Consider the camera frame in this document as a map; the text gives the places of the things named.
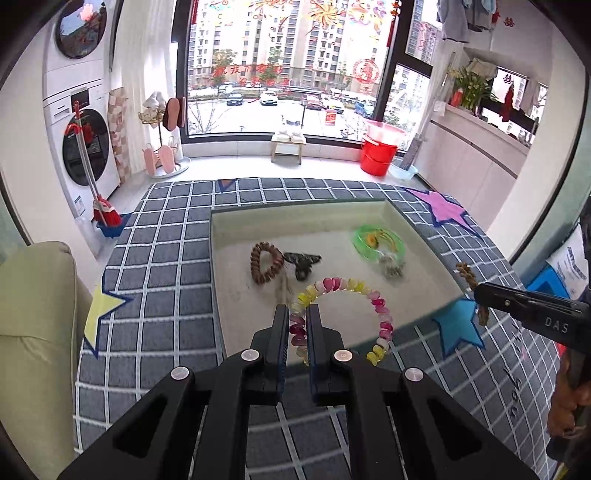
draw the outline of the potted plant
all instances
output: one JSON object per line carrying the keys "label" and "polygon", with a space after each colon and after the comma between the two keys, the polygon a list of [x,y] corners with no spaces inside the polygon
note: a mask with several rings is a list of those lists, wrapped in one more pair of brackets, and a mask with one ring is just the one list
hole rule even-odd
{"label": "potted plant", "polygon": [[460,88],[463,91],[462,101],[460,107],[464,108],[474,115],[483,98],[497,100],[494,93],[492,93],[492,85],[488,80],[474,72],[469,72],[466,67],[459,70],[451,69],[449,74],[456,79],[454,85],[454,92]]}

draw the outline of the bead bracelet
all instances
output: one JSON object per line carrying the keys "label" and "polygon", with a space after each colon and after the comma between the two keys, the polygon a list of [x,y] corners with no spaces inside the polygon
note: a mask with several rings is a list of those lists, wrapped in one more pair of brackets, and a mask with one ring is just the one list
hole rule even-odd
{"label": "bead bracelet", "polygon": [[[273,265],[267,268],[264,273],[261,273],[261,252],[269,252],[273,260]],[[271,281],[280,272],[284,262],[283,254],[275,245],[270,245],[267,242],[256,244],[251,251],[252,279],[257,285]]]}
{"label": "bead bracelet", "polygon": [[379,314],[379,336],[376,339],[372,351],[368,352],[366,358],[372,362],[374,366],[384,358],[384,355],[389,349],[388,342],[392,339],[392,317],[390,310],[386,306],[386,300],[380,298],[381,293],[377,290],[371,290],[365,285],[365,282],[356,280],[354,278],[325,278],[322,281],[317,281],[312,285],[308,285],[306,290],[297,296],[297,301],[291,305],[290,333],[293,335],[291,344],[296,346],[296,354],[304,359],[306,365],[308,364],[308,340],[306,334],[306,307],[315,301],[320,296],[330,293],[332,291],[352,291],[365,295]]}

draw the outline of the human hand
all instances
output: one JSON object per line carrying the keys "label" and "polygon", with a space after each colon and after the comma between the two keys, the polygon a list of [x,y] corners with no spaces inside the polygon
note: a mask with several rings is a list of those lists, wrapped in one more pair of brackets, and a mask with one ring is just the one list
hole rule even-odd
{"label": "human hand", "polygon": [[548,433],[551,437],[564,436],[574,428],[574,411],[577,406],[591,405],[591,382],[575,390],[569,385],[567,373],[570,367],[570,353],[566,350],[560,359],[560,369],[556,374],[556,386],[550,400],[548,412]]}

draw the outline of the hanging clothes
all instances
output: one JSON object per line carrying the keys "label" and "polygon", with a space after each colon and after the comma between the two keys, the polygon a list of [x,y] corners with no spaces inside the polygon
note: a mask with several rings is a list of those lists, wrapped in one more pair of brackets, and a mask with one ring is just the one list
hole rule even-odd
{"label": "hanging clothes", "polygon": [[453,40],[461,43],[468,43],[468,22],[466,8],[462,0],[438,0],[437,14],[443,24],[441,33],[443,40]]}
{"label": "hanging clothes", "polygon": [[[468,28],[475,32],[482,32],[492,28],[492,14],[496,11],[495,0],[463,0],[466,7]],[[489,12],[494,4],[495,9]]]}

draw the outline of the pink slipper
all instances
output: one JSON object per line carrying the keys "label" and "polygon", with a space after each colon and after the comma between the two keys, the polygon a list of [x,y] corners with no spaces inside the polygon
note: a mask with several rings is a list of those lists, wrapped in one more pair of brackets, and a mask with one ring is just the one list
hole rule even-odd
{"label": "pink slipper", "polygon": [[148,148],[144,150],[144,161],[146,162],[146,171],[149,175],[155,176],[156,175],[156,162],[158,161],[158,157],[152,150],[152,145],[148,144]]}
{"label": "pink slipper", "polygon": [[168,145],[162,145],[158,150],[158,156],[162,162],[162,168],[166,173],[174,172],[174,154],[172,148]]}
{"label": "pink slipper", "polygon": [[169,132],[174,131],[178,124],[178,115],[181,111],[181,104],[178,98],[171,98],[166,104],[166,111],[164,112],[164,118],[162,123],[164,128]]}

